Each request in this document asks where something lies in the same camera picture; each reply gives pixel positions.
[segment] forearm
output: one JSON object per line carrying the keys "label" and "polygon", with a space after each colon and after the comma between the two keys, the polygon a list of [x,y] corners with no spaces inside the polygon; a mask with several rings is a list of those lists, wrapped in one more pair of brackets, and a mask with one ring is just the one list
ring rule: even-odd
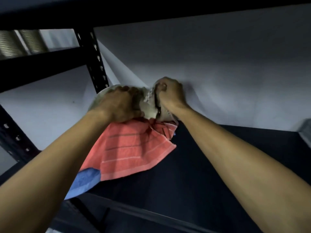
{"label": "forearm", "polygon": [[305,181],[192,109],[176,115],[262,231],[311,230],[311,187]]}
{"label": "forearm", "polygon": [[87,113],[0,187],[0,232],[44,232],[109,119]]}

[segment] person's left hand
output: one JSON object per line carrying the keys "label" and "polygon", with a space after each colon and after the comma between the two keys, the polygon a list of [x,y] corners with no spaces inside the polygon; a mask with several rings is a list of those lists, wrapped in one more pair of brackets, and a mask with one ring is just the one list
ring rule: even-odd
{"label": "person's left hand", "polygon": [[134,110],[132,107],[133,96],[138,93],[139,90],[135,87],[116,87],[109,90],[93,110],[102,113],[104,117],[110,119],[110,122],[125,122],[132,118],[143,117],[142,111]]}

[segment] person's right arm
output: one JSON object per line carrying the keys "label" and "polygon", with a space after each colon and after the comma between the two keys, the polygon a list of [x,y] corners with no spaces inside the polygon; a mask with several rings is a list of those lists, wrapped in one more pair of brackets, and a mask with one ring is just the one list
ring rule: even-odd
{"label": "person's right arm", "polygon": [[263,232],[311,232],[311,186],[261,150],[191,109],[176,80],[163,78],[160,82],[161,104],[185,124]]}

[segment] red towel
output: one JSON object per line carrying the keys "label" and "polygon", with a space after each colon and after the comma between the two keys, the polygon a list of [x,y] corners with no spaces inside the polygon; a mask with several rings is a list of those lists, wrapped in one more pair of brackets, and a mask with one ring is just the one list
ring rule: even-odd
{"label": "red towel", "polygon": [[132,119],[111,123],[95,142],[80,171],[100,170],[101,181],[148,170],[164,159],[176,145],[170,142],[177,124],[155,119]]}

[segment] hand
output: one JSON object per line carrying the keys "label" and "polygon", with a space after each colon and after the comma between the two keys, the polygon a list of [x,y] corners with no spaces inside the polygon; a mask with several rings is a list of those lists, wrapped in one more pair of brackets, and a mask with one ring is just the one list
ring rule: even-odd
{"label": "hand", "polygon": [[97,111],[109,118],[110,122],[125,122],[132,118],[143,117],[144,113],[132,107],[133,96],[138,94],[138,88],[128,86],[116,87],[104,95],[102,101],[93,111]]}
{"label": "hand", "polygon": [[179,108],[189,107],[186,103],[183,85],[175,79],[168,77],[161,78],[157,87],[160,103],[176,114]]}

